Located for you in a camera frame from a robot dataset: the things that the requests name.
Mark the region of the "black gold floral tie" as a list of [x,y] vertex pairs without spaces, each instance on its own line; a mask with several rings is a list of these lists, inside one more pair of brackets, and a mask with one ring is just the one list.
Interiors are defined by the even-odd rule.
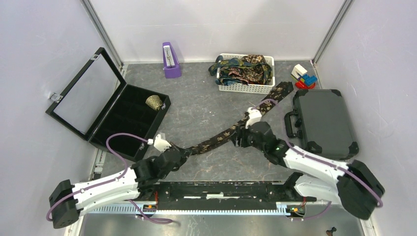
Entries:
[[244,113],[244,117],[237,121],[230,128],[218,133],[217,135],[195,145],[187,148],[186,156],[193,156],[204,154],[212,151],[227,142],[231,141],[236,132],[241,128],[246,127],[247,121],[250,119],[250,115],[265,115],[278,105],[287,95],[294,90],[291,82],[280,82],[277,86],[264,97],[260,104],[248,108]]

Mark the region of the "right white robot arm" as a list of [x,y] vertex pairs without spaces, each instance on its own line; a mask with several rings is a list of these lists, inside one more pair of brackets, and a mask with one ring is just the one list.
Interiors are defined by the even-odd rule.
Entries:
[[232,142],[259,150],[274,165],[300,171],[295,182],[284,187],[284,195],[291,201],[303,196],[334,202],[362,220],[384,205],[385,189],[365,163],[330,160],[307,152],[277,138],[267,122],[239,126]]

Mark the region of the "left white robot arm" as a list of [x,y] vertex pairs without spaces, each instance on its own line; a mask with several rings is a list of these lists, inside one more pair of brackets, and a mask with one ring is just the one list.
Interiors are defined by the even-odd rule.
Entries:
[[140,197],[154,196],[155,184],[179,170],[190,151],[172,146],[159,156],[142,159],[116,174],[83,183],[61,181],[49,197],[47,220],[54,229],[65,228],[99,207]]

